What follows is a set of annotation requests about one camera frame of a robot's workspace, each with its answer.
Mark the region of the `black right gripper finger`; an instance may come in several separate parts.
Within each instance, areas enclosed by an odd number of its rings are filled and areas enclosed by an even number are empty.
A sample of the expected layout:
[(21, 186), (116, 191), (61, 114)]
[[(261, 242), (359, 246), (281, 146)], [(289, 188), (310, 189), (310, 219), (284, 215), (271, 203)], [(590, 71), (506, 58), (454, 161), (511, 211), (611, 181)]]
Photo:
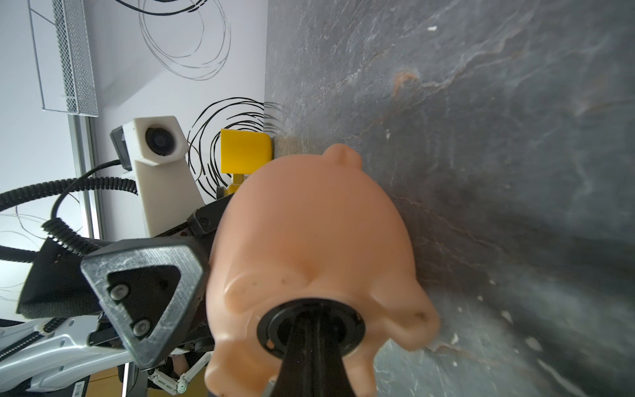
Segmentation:
[(337, 340), (337, 327), (324, 311), (299, 315), (272, 396), (353, 396)]

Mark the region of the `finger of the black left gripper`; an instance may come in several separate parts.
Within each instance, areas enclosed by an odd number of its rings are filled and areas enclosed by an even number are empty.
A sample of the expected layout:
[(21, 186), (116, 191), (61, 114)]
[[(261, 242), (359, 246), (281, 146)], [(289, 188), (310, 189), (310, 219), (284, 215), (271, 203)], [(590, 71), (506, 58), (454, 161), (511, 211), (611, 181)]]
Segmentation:
[(143, 370), (184, 342), (210, 271), (197, 242), (117, 242), (85, 256), (80, 269)]

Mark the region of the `orange-tan piggy bank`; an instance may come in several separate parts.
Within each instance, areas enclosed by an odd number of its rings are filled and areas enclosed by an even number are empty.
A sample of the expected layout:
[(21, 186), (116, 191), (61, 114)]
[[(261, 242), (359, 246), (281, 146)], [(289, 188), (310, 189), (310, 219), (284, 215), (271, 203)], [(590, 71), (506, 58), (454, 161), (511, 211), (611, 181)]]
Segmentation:
[(414, 351), (440, 329), (400, 213), (343, 144), (281, 157), (249, 176), (222, 216), (209, 264), (215, 349), (205, 383), (218, 396), (258, 396), (279, 376), (281, 361), (257, 329), (297, 299), (328, 299), (360, 314), (365, 335), (343, 358), (358, 396), (376, 394), (375, 355), (388, 340)]

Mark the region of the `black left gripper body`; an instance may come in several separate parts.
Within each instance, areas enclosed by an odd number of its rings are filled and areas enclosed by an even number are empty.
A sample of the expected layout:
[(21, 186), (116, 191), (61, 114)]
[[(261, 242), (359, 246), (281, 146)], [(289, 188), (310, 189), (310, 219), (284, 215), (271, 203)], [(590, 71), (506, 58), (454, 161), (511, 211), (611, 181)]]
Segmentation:
[[(214, 235), (229, 202), (230, 199), (225, 197), (194, 211), (187, 223), (163, 237), (121, 242), (197, 242), (209, 257)], [(111, 244), (99, 243), (97, 250)], [(71, 321), (78, 320), (82, 315), (94, 315), (97, 318), (97, 327), (95, 330), (81, 332), (81, 343), (89, 348), (104, 347), (109, 352), (130, 354), (84, 278), (80, 269), (83, 258), (84, 256), (78, 256), (58, 243), (45, 243), (36, 256), (21, 293), (18, 309), (28, 319), (44, 319), (46, 325), (55, 324), (58, 327), (69, 326)], [(188, 335), (177, 348), (213, 349), (213, 337), (205, 323), (202, 299)]]

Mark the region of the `yellow mug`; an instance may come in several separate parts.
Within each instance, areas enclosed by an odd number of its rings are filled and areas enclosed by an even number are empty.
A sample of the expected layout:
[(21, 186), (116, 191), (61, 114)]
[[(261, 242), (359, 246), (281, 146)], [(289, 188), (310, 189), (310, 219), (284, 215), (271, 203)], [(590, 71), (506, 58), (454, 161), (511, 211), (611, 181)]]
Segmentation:
[(224, 188), (225, 195), (234, 194), (247, 175), (273, 160), (273, 143), (264, 132), (223, 129), (220, 143), (221, 172), (232, 177), (231, 185)]

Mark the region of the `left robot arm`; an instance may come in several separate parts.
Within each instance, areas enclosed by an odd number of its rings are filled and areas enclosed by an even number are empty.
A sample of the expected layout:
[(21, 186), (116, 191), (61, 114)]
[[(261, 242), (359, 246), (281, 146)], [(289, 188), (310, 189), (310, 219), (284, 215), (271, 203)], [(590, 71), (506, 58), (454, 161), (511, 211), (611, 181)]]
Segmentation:
[(21, 296), (26, 322), (1, 330), (1, 392), (72, 390), (133, 362), (154, 373), (170, 355), (207, 354), (209, 251), (228, 199), (157, 238), (99, 243), (76, 256), (46, 243)]

